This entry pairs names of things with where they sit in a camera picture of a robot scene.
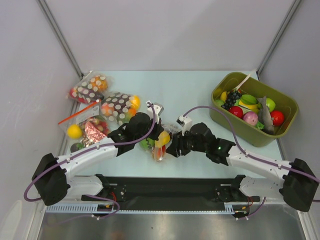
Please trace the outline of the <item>green fake apple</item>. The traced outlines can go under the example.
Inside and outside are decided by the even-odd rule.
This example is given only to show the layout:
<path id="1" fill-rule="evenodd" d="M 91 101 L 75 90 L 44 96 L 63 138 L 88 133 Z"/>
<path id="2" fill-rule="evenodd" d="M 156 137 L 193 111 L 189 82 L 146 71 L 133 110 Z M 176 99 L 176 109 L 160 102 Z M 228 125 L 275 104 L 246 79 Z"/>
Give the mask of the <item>green fake apple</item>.
<path id="1" fill-rule="evenodd" d="M 139 145 L 145 151 L 152 150 L 155 146 L 155 140 L 148 137 L 140 141 Z"/>

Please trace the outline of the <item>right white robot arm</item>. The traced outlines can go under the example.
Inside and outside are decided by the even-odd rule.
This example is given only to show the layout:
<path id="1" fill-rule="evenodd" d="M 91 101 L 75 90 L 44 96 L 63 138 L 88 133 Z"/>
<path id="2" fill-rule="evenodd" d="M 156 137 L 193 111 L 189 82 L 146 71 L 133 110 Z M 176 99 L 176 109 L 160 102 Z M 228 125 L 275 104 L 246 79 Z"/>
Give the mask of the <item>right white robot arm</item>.
<path id="1" fill-rule="evenodd" d="M 190 152 L 204 153 L 216 164 L 245 169 L 261 176 L 238 175 L 234 179 L 235 185 L 230 188 L 230 194 L 237 201 L 247 196 L 283 199 L 293 209 L 308 212 L 319 186 L 318 179 L 304 160 L 264 159 L 244 151 L 235 142 L 215 137 L 204 123 L 173 134 L 166 149 L 166 153 L 176 158 Z"/>

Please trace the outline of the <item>orange fake fruit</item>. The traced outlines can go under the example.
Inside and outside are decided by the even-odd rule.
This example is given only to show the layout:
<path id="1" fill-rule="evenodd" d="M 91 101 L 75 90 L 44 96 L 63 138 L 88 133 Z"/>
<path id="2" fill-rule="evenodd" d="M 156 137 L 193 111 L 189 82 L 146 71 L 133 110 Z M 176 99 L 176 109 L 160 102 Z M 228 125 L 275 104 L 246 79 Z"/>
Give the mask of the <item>orange fake fruit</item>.
<path id="1" fill-rule="evenodd" d="M 155 146 L 152 150 L 153 159 L 156 162 L 161 162 L 164 159 L 165 153 L 166 153 L 166 146 L 165 145 L 163 145 L 162 147 Z"/>

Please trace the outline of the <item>yellow fake lemon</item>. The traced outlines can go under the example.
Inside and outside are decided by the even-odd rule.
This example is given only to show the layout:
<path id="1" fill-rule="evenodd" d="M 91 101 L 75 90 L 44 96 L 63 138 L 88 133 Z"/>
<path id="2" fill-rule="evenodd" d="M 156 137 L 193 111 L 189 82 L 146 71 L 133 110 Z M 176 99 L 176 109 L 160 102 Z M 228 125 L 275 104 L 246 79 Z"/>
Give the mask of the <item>yellow fake lemon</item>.
<path id="1" fill-rule="evenodd" d="M 167 131 L 163 131 L 158 136 L 158 140 L 155 141 L 155 146 L 161 148 L 162 146 L 169 143 L 171 140 L 170 134 Z"/>

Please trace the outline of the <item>clear zip top bag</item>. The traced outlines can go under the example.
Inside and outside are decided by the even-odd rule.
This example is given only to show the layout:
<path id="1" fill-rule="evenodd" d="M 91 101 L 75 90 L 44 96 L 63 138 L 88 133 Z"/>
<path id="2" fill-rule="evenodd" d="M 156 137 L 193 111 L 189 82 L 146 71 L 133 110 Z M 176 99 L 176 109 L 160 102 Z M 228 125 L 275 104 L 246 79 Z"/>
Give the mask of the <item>clear zip top bag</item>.
<path id="1" fill-rule="evenodd" d="M 139 142 L 142 150 L 149 153 L 154 161 L 162 162 L 166 157 L 166 149 L 173 140 L 173 135 L 180 131 L 177 123 L 162 123 L 163 131 L 160 132 L 158 140 L 151 138 L 143 139 Z"/>

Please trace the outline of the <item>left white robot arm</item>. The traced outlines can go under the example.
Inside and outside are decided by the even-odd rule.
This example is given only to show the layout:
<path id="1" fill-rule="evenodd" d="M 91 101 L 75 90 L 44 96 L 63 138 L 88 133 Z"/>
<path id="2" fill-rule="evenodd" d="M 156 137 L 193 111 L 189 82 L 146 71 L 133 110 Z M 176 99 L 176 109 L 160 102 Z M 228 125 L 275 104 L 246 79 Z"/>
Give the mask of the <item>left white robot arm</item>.
<path id="1" fill-rule="evenodd" d="M 77 174 L 103 160 L 119 157 L 134 149 L 146 138 L 157 140 L 163 131 L 158 113 L 138 112 L 129 123 L 112 131 L 90 147 L 55 157 L 48 153 L 40 160 L 31 180 L 46 206 L 59 203 L 68 196 L 92 195 L 105 200 L 110 187 L 99 176 Z"/>

